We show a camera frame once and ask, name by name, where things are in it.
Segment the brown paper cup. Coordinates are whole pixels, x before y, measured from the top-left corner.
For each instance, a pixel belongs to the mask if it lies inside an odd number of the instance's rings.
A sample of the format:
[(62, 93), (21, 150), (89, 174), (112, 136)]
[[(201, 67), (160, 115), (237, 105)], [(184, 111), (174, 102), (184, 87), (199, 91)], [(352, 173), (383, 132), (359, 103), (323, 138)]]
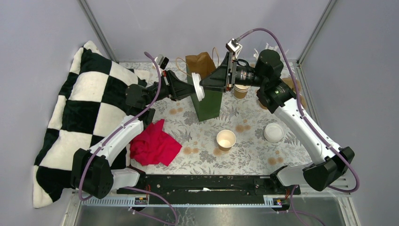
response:
[(236, 143), (236, 135), (231, 130), (222, 130), (216, 136), (221, 151), (229, 151)]
[(266, 106), (264, 106), (262, 103), (258, 102), (258, 104), (259, 104), (259, 106), (260, 106), (262, 109), (264, 109), (264, 110), (267, 110), (267, 109), (268, 109), (268, 108), (267, 108)]

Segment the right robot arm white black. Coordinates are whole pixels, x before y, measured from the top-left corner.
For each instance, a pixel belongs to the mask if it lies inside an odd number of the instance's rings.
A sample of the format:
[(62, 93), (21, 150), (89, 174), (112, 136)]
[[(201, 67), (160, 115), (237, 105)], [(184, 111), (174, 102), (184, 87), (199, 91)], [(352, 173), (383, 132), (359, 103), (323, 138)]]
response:
[(308, 184), (323, 191), (351, 169), (355, 153), (350, 147), (341, 147), (315, 124), (296, 93), (281, 79), (283, 68), (275, 50), (262, 50), (255, 67), (227, 52), (222, 64), (208, 77), (201, 79), (193, 74), (192, 78), (198, 100), (202, 100), (205, 90), (226, 92), (238, 85), (257, 87), (259, 102), (290, 128), (312, 160), (309, 164), (277, 170), (276, 177), (270, 180), (271, 190), (281, 194), (288, 186)]

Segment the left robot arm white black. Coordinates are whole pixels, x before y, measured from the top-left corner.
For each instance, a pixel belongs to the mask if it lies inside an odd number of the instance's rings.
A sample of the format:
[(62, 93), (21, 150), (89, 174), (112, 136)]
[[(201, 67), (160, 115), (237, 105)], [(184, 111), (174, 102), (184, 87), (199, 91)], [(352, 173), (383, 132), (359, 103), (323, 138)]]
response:
[(111, 165), (135, 137), (144, 131), (144, 120), (140, 117), (149, 112), (150, 106), (157, 100), (170, 98), (181, 100), (196, 94), (199, 100), (205, 96), (198, 73), (192, 73), (193, 84), (179, 80), (172, 71), (163, 71), (159, 82), (144, 87), (132, 84), (126, 89), (126, 102), (129, 106), (138, 107), (140, 113), (123, 118), (119, 126), (108, 136), (88, 150), (78, 149), (72, 161), (71, 185), (79, 193), (86, 192), (98, 199), (106, 197), (110, 191), (129, 188), (139, 194), (145, 190), (146, 181), (140, 173), (128, 167), (111, 169)]

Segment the stack of paper cups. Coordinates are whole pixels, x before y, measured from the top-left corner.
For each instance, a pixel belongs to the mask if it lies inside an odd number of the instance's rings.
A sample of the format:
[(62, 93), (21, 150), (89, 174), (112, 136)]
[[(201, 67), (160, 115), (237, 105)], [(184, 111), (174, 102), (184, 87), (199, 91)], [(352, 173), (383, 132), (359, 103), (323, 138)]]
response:
[(234, 86), (234, 96), (237, 99), (243, 99), (250, 88), (251, 88), (250, 86), (236, 84)]

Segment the green paper bag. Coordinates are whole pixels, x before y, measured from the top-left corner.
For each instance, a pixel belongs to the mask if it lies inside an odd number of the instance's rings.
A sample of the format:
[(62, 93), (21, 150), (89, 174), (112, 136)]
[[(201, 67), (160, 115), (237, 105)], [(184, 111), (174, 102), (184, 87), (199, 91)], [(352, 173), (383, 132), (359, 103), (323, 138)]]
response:
[[(187, 82), (191, 85), (194, 84), (191, 77), (192, 73), (199, 74), (200, 79), (203, 80), (208, 77), (217, 66), (208, 52), (201, 52), (197, 55), (187, 55), (184, 61)], [(191, 99), (199, 121), (205, 121), (219, 116), (222, 102), (221, 92), (204, 90), (204, 98), (201, 101), (198, 100), (198, 95), (195, 93), (191, 95)]]

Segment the white wrapped straws bundle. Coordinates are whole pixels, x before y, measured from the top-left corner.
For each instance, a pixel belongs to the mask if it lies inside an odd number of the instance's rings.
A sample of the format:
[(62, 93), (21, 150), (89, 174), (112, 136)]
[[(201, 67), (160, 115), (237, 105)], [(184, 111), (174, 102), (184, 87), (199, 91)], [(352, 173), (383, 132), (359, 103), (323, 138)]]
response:
[[(266, 46), (265, 46), (264, 49), (276, 51), (277, 53), (279, 53), (279, 56), (280, 56), (281, 58), (283, 58), (283, 54), (282, 54), (282, 53), (284, 53), (284, 54), (286, 55), (286, 54), (289, 52), (289, 49), (287, 49), (286, 51), (281, 51), (280, 48), (278, 47), (278, 45), (276, 45), (276, 46), (271, 46), (269, 43), (266, 43)], [(260, 52), (258, 52), (257, 49), (254, 49), (254, 51), (255, 51), (255, 53), (253, 54), (253, 57), (254, 57), (255, 59), (257, 59), (257, 58), (259, 57), (259, 53), (260, 53)]]

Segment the red cloth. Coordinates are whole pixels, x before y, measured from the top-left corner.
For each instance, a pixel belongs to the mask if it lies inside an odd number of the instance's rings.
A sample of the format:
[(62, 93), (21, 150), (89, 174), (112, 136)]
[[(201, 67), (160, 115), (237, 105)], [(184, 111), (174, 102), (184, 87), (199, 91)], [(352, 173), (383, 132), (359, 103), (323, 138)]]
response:
[(163, 164), (169, 166), (182, 145), (163, 131), (165, 120), (150, 123), (130, 142), (130, 158), (142, 166)]

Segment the floral table mat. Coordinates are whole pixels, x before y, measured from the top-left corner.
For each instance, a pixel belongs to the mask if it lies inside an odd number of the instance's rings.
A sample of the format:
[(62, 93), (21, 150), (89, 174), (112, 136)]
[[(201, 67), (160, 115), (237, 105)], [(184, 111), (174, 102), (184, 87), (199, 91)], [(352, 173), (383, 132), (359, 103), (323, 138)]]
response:
[[(190, 97), (155, 102), (153, 121), (164, 119), (164, 131), (182, 148), (169, 166), (142, 166), (133, 159), (129, 164), (147, 174), (268, 175), (284, 165), (310, 163), (307, 151), (286, 125), (281, 141), (265, 139), (265, 126), (281, 121), (259, 106), (256, 91), (250, 88), (243, 99), (223, 93), (219, 116), (206, 121), (198, 120)], [(236, 135), (229, 151), (221, 151), (216, 142), (217, 134), (225, 129)]]

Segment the brown cardboard cup carrier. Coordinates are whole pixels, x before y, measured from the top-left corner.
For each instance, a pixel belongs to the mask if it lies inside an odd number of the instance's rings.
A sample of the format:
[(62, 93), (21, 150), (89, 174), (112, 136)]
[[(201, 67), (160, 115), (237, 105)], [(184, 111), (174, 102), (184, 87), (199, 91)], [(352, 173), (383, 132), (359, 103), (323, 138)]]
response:
[(298, 88), (299, 91), (299, 97), (300, 97), (300, 101), (302, 106), (304, 107), (305, 110), (307, 110), (307, 103), (305, 98), (301, 95), (301, 91), (302, 91), (302, 86), (299, 80), (295, 79), (296, 82), (296, 86), (294, 84), (294, 81), (292, 80), (291, 77), (286, 77), (286, 78), (282, 78), (282, 80), (296, 93), (296, 87)]

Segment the stack of white lids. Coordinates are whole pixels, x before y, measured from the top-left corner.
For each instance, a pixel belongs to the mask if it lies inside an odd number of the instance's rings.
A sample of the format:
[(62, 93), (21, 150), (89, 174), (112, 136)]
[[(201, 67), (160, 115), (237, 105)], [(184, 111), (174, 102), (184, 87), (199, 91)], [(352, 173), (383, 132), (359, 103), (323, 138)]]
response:
[(265, 139), (272, 143), (281, 141), (284, 137), (284, 130), (278, 123), (269, 123), (263, 130)]

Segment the black white checkered pillow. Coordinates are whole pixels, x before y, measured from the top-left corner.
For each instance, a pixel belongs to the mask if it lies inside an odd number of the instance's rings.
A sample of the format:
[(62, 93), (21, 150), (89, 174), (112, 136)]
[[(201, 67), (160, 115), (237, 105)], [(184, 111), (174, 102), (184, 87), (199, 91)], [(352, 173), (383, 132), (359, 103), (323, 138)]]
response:
[(126, 104), (127, 87), (145, 86), (150, 77), (149, 71), (127, 69), (105, 58), (90, 40), (78, 49), (34, 161), (34, 208), (56, 202), (71, 187), (74, 153), (117, 128), (132, 109)]

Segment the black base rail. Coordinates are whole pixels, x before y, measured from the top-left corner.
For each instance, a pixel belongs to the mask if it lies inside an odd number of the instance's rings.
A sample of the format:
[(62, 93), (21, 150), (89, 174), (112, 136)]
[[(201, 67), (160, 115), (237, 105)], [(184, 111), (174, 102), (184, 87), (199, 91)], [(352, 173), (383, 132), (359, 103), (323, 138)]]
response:
[(287, 201), (300, 188), (283, 186), (275, 174), (254, 175), (162, 175), (140, 172), (137, 188), (150, 191), (144, 196), (151, 205), (163, 204), (158, 194), (172, 205), (273, 205), (275, 197)]

